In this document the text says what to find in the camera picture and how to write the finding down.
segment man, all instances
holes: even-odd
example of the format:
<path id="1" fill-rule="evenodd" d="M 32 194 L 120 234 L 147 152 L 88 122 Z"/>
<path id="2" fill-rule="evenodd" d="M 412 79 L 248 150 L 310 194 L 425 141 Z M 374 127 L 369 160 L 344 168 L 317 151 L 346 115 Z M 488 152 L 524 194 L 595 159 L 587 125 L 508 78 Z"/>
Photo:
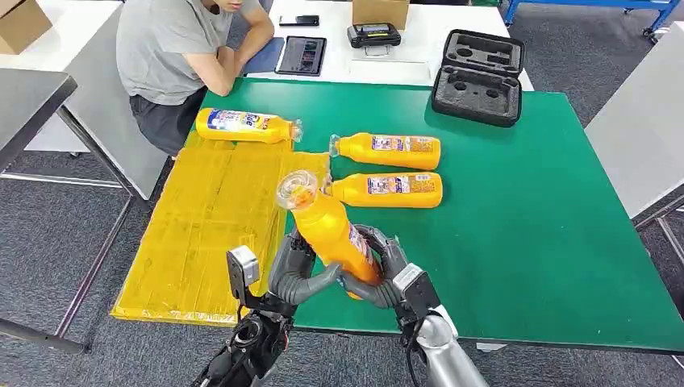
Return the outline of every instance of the man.
<path id="1" fill-rule="evenodd" d="M 233 14 L 250 30 L 226 47 Z M 116 63 L 140 131 L 176 156 L 206 90 L 226 96 L 247 61 L 273 37 L 258 0 L 128 0 L 116 36 Z"/>

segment tablet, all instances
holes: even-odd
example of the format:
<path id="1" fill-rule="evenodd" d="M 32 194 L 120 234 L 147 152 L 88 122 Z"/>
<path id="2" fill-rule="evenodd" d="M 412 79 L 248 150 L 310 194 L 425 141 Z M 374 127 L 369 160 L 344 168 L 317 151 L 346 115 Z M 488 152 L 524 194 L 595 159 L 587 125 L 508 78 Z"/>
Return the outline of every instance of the tablet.
<path id="1" fill-rule="evenodd" d="M 320 75 L 325 53 L 325 38 L 288 36 L 276 67 L 278 74 Z"/>

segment gray table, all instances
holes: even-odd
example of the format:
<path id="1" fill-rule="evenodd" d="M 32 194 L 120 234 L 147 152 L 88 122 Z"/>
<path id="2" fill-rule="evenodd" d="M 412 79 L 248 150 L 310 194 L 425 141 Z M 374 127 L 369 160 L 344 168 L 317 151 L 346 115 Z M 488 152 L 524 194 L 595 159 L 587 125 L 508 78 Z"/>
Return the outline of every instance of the gray table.
<path id="1" fill-rule="evenodd" d="M 2 85 L 0 87 L 0 101 L 2 101 L 0 104 L 0 123 L 2 123 L 0 125 L 0 171 L 2 171 L 0 177 L 73 185 L 105 186 L 124 189 L 128 193 L 128 199 L 121 209 L 119 217 L 105 238 L 90 269 L 83 277 L 76 295 L 69 304 L 54 334 L 37 331 L 0 318 L 0 332 L 2 333 L 44 346 L 59 348 L 70 353 L 80 353 L 86 350 L 86 346 L 65 339 L 65 334 L 81 307 L 134 201 L 137 199 L 147 207 L 149 204 L 133 189 L 119 168 L 64 105 L 65 100 L 77 88 L 75 80 L 70 75 L 45 71 L 0 69 L 0 85 Z M 110 170 L 115 181 L 5 172 L 12 160 L 31 142 L 53 114 L 57 114 L 83 144 Z"/>

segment green table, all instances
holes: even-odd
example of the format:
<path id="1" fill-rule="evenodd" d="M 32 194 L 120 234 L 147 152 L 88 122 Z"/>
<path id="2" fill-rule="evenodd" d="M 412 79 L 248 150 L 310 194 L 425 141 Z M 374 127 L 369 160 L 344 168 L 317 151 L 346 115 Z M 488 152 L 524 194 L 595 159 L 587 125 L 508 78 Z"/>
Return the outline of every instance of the green table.
<path id="1" fill-rule="evenodd" d="M 300 118 L 296 149 L 308 152 L 327 151 L 332 133 L 440 138 L 439 207 L 348 207 L 348 216 L 398 235 L 461 337 L 684 352 L 684 322 L 567 97 L 524 93 L 522 118 L 505 129 L 434 113 L 429 95 L 418 86 L 243 79 L 203 105 Z M 332 161 L 334 178 L 398 170 Z M 296 323 L 398 332 L 393 311 L 339 286 L 303 304 Z"/>

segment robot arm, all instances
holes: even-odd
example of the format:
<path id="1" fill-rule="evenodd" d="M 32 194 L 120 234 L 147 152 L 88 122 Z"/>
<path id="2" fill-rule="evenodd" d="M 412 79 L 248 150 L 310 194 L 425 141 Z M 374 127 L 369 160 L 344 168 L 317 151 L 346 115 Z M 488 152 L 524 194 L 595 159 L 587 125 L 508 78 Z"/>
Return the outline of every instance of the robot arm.
<path id="1" fill-rule="evenodd" d="M 473 361 L 458 344 L 458 332 L 441 305 L 430 277 L 414 264 L 408 264 L 394 279 L 402 304 L 395 307 L 399 326 L 407 344 L 411 379 L 418 383 L 411 365 L 411 351 L 424 354 L 427 377 L 434 387 L 487 387 Z"/>
<path id="2" fill-rule="evenodd" d="M 342 273 L 348 291 L 381 308 L 394 307 L 407 348 L 407 363 L 416 387 L 411 352 L 422 354 L 427 376 L 435 387 L 487 387 L 488 384 L 458 344 L 458 333 L 442 306 L 430 277 L 415 264 L 407 263 L 398 240 L 388 239 L 378 229 L 356 225 L 370 247 L 381 257 L 385 277 L 378 286 Z"/>
<path id="3" fill-rule="evenodd" d="M 297 304 L 336 281 L 341 265 L 330 264 L 311 277 L 316 254 L 294 229 L 278 249 L 269 276 L 269 289 L 254 296 L 249 286 L 259 280 L 257 257 L 246 246 L 228 252 L 231 294 L 240 301 L 238 323 L 226 345 L 214 356 L 192 387 L 256 387 L 268 377 L 287 348 Z M 251 311 L 240 317 L 246 306 Z"/>

